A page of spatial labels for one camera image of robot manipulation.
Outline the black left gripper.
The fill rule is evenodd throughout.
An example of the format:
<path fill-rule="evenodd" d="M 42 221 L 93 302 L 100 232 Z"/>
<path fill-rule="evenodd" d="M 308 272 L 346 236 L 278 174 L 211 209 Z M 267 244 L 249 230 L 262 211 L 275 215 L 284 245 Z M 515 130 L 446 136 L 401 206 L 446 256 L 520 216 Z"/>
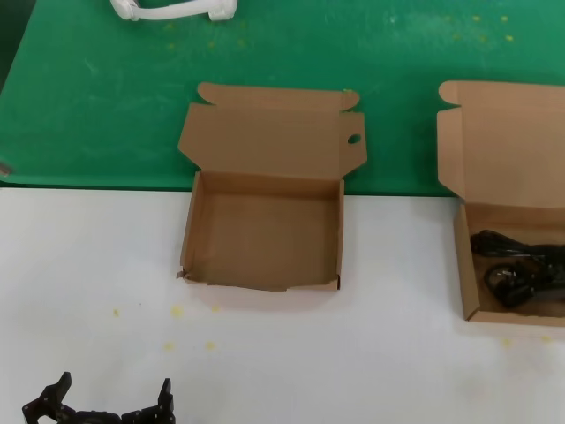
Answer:
<path fill-rule="evenodd" d="M 41 395 L 22 407 L 25 423 L 38 424 L 41 417 L 48 417 L 62 424 L 175 424 L 171 380 L 163 382 L 157 404 L 141 410 L 119 415 L 97 411 L 65 410 L 63 399 L 72 385 L 70 372 L 63 372 L 60 379 L 46 386 Z"/>

